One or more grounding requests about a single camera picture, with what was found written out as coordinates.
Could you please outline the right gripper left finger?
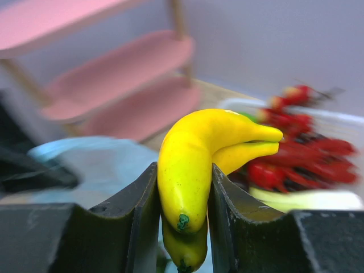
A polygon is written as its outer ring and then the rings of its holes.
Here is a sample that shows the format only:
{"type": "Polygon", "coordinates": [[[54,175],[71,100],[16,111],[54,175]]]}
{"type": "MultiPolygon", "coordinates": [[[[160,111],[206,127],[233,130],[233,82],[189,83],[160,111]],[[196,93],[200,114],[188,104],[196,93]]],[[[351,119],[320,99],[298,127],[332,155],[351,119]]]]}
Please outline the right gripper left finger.
{"type": "Polygon", "coordinates": [[[157,165],[86,210],[73,203],[1,206],[2,272],[155,272],[157,165]]]}

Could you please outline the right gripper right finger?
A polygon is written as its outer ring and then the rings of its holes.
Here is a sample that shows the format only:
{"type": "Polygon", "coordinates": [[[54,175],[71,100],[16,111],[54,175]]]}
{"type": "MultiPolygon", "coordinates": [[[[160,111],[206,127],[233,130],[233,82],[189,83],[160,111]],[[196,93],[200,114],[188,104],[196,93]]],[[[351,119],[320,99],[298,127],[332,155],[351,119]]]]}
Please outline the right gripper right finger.
{"type": "Polygon", "coordinates": [[[214,272],[362,272],[363,212],[282,213],[212,169],[208,218],[214,272]]]}

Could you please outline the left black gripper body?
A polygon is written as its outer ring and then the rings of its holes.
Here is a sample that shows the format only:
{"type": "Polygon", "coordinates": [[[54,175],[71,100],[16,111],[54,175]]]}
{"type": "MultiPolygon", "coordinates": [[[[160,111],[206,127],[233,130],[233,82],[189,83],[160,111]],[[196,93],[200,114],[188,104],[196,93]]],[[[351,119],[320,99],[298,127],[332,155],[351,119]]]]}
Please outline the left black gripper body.
{"type": "Polygon", "coordinates": [[[61,160],[39,162],[28,152],[35,143],[11,118],[1,90],[1,193],[47,188],[75,188],[79,178],[61,160]]]}

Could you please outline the blue plastic bag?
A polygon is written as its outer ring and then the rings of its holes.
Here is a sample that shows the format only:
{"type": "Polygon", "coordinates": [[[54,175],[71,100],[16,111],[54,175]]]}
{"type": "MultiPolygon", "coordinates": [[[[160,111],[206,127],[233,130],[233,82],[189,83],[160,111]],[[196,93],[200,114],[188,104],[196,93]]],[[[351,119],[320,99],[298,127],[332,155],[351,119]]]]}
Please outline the blue plastic bag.
{"type": "Polygon", "coordinates": [[[46,189],[31,203],[74,202],[86,209],[105,201],[136,180],[158,153],[129,139],[89,136],[56,140],[29,154],[43,163],[60,159],[80,179],[73,189],[46,189]]]}

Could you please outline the yellow toy bananas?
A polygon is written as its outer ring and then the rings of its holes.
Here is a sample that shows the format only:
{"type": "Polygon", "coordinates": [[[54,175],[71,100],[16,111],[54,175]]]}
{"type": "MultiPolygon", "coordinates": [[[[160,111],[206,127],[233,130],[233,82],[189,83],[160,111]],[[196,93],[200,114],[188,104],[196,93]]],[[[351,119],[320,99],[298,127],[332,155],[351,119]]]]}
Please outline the yellow toy bananas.
{"type": "Polygon", "coordinates": [[[207,254],[207,206],[212,168],[229,174],[245,163],[277,153],[280,130],[239,113],[204,109],[177,121],[158,158],[163,243],[178,272],[194,272],[207,254]]]}

